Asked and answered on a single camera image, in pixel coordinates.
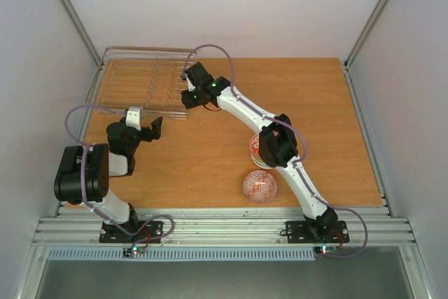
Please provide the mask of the chrome wire dish rack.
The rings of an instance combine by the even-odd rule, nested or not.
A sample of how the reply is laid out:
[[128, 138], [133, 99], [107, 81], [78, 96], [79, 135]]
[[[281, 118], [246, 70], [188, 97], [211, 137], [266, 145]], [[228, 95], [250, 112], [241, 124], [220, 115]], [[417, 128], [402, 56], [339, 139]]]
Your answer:
[[107, 47], [86, 102], [118, 113], [138, 106], [143, 115], [186, 119], [181, 92], [188, 85], [181, 77], [196, 61], [187, 48]]

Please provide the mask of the red floral pattern bowl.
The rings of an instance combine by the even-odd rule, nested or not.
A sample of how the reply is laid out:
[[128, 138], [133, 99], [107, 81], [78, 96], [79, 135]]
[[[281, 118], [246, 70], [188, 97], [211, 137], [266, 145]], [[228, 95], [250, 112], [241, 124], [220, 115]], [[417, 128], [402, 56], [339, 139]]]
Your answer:
[[255, 134], [251, 137], [251, 139], [249, 140], [249, 143], [248, 143], [248, 147], [249, 147], [251, 155], [257, 159], [260, 159], [259, 136], [257, 134]]

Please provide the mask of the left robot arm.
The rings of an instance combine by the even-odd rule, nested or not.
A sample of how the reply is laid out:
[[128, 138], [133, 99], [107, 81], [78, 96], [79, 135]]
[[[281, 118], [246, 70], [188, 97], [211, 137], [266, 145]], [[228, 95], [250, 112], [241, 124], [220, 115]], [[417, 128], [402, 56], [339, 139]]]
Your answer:
[[124, 241], [136, 240], [141, 224], [134, 207], [110, 189], [109, 179], [133, 175], [137, 148], [161, 137], [162, 121], [159, 117], [141, 127], [122, 119], [106, 128], [106, 144], [65, 148], [55, 177], [55, 197], [93, 211], [102, 217], [106, 231], [116, 232]]

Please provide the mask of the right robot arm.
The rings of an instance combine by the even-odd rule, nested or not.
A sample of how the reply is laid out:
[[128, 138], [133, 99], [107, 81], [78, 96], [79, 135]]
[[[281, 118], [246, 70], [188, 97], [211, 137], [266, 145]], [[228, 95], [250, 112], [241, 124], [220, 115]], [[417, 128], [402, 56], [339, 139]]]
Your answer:
[[211, 103], [258, 133], [261, 160], [277, 170], [290, 186], [302, 207], [309, 234], [317, 242], [332, 235], [337, 214], [322, 198], [302, 165], [305, 157], [299, 156], [295, 129], [289, 117], [276, 116], [260, 108], [228, 79], [213, 78], [200, 62], [186, 67], [181, 78], [188, 84], [188, 89], [181, 93], [181, 101], [187, 109]]

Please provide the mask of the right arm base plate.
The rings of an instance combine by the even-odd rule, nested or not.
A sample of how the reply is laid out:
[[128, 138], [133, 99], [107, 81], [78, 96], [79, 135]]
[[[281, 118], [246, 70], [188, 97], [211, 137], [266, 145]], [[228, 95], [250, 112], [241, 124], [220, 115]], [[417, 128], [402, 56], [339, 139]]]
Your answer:
[[287, 221], [285, 233], [288, 243], [291, 244], [338, 244], [341, 242], [346, 244], [350, 242], [349, 232], [344, 221], [337, 221], [322, 238], [315, 238], [305, 221]]

